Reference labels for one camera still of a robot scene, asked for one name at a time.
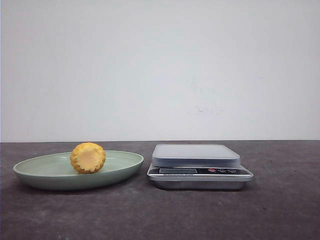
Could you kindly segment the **yellow corn cob piece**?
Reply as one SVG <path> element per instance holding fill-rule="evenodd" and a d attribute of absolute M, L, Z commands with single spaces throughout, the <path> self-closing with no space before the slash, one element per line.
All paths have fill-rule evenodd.
<path fill-rule="evenodd" d="M 105 161 L 104 149 L 93 142 L 78 144 L 70 155 L 70 164 L 79 174 L 97 173 L 104 166 Z"/>

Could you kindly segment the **silver digital kitchen scale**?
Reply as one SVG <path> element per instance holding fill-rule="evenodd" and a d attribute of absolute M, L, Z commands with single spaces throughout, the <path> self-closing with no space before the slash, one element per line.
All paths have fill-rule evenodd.
<path fill-rule="evenodd" d="M 167 190 L 240 190 L 254 177 L 222 144 L 158 144 L 147 176 Z"/>

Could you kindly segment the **light green oval plate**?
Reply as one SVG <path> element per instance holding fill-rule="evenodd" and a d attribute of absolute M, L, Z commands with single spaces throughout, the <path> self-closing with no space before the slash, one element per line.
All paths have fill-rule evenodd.
<path fill-rule="evenodd" d="M 18 179 L 33 188 L 75 191 L 109 186 L 137 173 L 144 157 L 128 151 L 107 150 L 105 163 L 98 172 L 80 174 L 74 170 L 70 153 L 55 153 L 23 160 L 13 167 Z"/>

